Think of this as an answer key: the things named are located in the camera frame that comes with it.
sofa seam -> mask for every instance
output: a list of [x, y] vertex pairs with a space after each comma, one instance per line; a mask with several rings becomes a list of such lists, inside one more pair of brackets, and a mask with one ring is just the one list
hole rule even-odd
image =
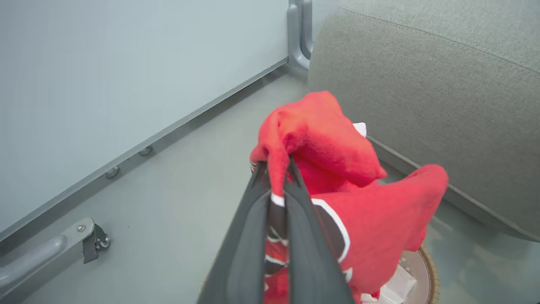
[[361, 16], [361, 17], [364, 17], [364, 18], [367, 18], [367, 19], [372, 19], [372, 20], [377, 21], [377, 22], [379, 22], [381, 24], [384, 24], [384, 25], [386, 25], [388, 27], [394, 27], [394, 28], [398, 28], [398, 29], [401, 29], [401, 30], [410, 31], [410, 32], [413, 32], [413, 33], [416, 33], [416, 34], [431, 38], [433, 40], [444, 42], [444, 43], [450, 44], [450, 45], [452, 45], [454, 47], [463, 49], [466, 52], [477, 53], [477, 54], [479, 54], [479, 55], [481, 55], [481, 56], [483, 56], [483, 57], [485, 57], [487, 59], [496, 61], [499, 64], [502, 64], [502, 65], [504, 65], [506, 67], [514, 68], [514, 69], [516, 69], [516, 70], [518, 70], [518, 71], [520, 71], [520, 72], [522, 72], [524, 74], [527, 74], [527, 75], [532, 76], [534, 78], [540, 79], [540, 73], [539, 72], [527, 67], [527, 65], [525, 65], [525, 64], [523, 64], [521, 62], [518, 62], [518, 61], [513, 62], [511, 60], [500, 57], [495, 52], [487, 52], [487, 51], [481, 50], [479, 48], [476, 48], [474, 46], [470, 46], [470, 45], [468, 45], [466, 43], [463, 43], [463, 42], [460, 42], [460, 41], [457, 41], [457, 40], [454, 40], [454, 39], [449, 39], [449, 38], [439, 36], [439, 35], [431, 33], [431, 32], [427, 32], [425, 30], [411, 28], [411, 27], [408, 27], [406, 25], [397, 24], [397, 23], [382, 20], [382, 19], [379, 19], [379, 18], [376, 18], [376, 17], [367, 16], [367, 15], [364, 15], [364, 14], [361, 14], [361, 13], [358, 13], [358, 12], [355, 12], [355, 11], [351, 11], [351, 10], [346, 9], [346, 8], [340, 8], [340, 10], [351, 13], [351, 14], [355, 14], [357, 16]]

red towel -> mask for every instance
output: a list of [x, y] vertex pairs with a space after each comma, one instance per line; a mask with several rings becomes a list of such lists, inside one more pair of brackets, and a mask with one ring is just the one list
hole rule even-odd
[[292, 154], [353, 295], [377, 294], [403, 250], [418, 250], [448, 184], [443, 168], [427, 165], [404, 180], [386, 177], [373, 146], [329, 92], [308, 94], [273, 111], [259, 130], [251, 161], [267, 161], [272, 183], [265, 299], [287, 297], [287, 233], [283, 182]]

red fabric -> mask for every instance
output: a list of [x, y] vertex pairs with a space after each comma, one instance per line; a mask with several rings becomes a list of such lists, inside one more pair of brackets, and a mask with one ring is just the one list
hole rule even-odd
[[371, 296], [376, 298], [377, 300], [380, 298], [381, 296], [381, 292], [380, 291], [376, 291], [374, 293], [371, 293]]
[[[360, 303], [361, 293], [378, 295], [403, 250], [419, 249], [446, 190], [446, 172], [427, 165], [400, 182], [374, 182], [386, 172], [371, 143], [356, 131], [329, 92], [311, 93], [280, 107], [261, 126], [251, 161], [268, 162], [272, 192], [280, 196], [289, 153], [312, 199], [326, 202], [346, 228], [350, 247], [344, 250], [340, 266], [352, 272], [349, 284], [354, 298]], [[266, 254], [287, 261], [282, 243], [267, 242]], [[286, 303], [286, 269], [265, 281], [265, 302]]]
[[329, 92], [279, 107], [262, 123], [252, 162], [268, 161], [272, 192], [283, 196], [288, 155], [298, 159], [308, 189], [326, 192], [350, 181], [360, 187], [386, 177], [369, 141]]

floor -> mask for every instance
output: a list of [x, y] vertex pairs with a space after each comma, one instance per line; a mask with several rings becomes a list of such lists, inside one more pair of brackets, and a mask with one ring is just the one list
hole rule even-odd
[[[98, 260], [72, 264], [24, 303], [95, 303], [90, 290], [103, 303], [195, 303], [249, 179], [257, 129], [274, 108], [305, 95], [306, 80], [303, 72], [279, 68], [203, 114], [141, 165], [49, 214], [21, 248], [87, 216], [110, 234], [111, 247]], [[389, 182], [402, 177], [386, 169]], [[440, 304], [540, 301], [540, 244], [491, 232], [443, 202], [425, 245], [440, 272]]]

gray upholstery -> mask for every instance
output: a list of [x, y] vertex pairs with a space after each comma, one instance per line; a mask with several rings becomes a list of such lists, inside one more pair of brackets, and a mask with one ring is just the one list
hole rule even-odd
[[540, 2], [424, 2], [342, 2], [315, 42], [309, 89], [366, 122], [382, 160], [444, 166], [447, 200], [540, 241]]

